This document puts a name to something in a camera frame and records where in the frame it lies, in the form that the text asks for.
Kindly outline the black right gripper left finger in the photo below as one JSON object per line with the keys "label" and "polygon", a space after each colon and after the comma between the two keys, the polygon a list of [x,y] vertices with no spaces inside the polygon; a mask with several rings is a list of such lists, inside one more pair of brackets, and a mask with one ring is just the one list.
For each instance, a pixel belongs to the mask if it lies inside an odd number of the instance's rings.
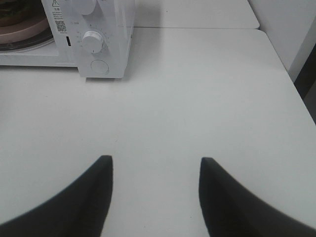
{"label": "black right gripper left finger", "polygon": [[99,237],[113,193],[113,158],[101,156],[60,193],[0,226],[2,237]]}

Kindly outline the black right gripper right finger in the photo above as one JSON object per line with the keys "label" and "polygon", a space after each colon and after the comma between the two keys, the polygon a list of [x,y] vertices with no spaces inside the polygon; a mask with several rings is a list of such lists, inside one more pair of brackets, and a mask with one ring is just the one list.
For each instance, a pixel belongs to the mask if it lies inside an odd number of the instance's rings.
{"label": "black right gripper right finger", "polygon": [[202,158],[199,202],[211,237],[314,237],[316,230],[268,205],[213,158]]}

